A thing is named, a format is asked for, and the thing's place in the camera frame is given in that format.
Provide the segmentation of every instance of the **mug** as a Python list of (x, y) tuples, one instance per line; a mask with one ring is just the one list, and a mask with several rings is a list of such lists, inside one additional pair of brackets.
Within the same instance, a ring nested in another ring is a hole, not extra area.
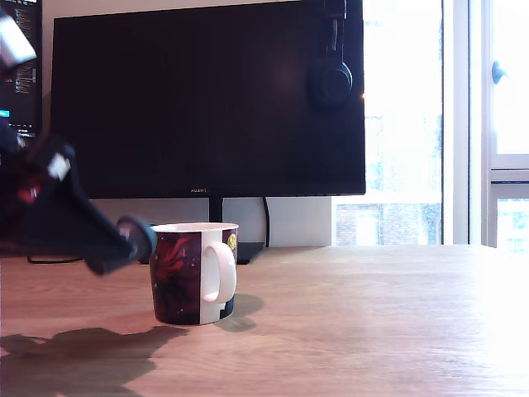
[(150, 281), (158, 321), (208, 324), (233, 312), (238, 228), (213, 222), (153, 226)]

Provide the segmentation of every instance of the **computer screen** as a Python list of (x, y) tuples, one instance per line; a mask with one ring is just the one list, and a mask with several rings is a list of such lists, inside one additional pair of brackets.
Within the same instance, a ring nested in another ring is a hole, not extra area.
[(362, 194), (361, 1), (343, 37), (352, 92), (321, 110), (321, 1), (58, 18), (51, 132), (91, 199)]
[(42, 126), (41, 0), (0, 0), (37, 54), (0, 82), (0, 117), (23, 137), (34, 137)]

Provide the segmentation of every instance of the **white wall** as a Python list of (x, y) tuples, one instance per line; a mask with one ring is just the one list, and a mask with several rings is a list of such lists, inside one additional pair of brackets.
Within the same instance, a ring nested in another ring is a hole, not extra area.
[[(45, 125), (50, 120), (53, 20), (56, 17), (135, 12), (168, 8), (204, 7), (227, 3), (265, 2), (226, 0), (45, 0), (44, 3), (44, 104)], [(113, 222), (125, 214), (152, 223), (207, 220), (207, 200), (98, 200), (95, 203)], [(271, 246), (327, 246), (331, 244), (331, 198), (270, 198)], [(229, 198), (224, 220), (241, 225), (240, 240), (265, 240), (265, 216), (259, 198)]]

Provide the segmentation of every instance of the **white mug handle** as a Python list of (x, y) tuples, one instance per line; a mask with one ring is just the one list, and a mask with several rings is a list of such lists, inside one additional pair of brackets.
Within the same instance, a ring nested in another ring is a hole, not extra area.
[(237, 284), (235, 258), (230, 247), (223, 242), (212, 242), (206, 246), (206, 250), (210, 248), (218, 259), (219, 286), (218, 291), (204, 295), (203, 299), (212, 304), (224, 304), (235, 294)]

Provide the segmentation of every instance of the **headphones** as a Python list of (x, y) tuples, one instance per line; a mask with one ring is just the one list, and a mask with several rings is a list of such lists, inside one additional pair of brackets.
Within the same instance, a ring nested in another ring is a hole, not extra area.
[(322, 109), (343, 104), (353, 89), (353, 75), (344, 63), (344, 24), (347, 0), (323, 0), (326, 56), (309, 71), (312, 99)]

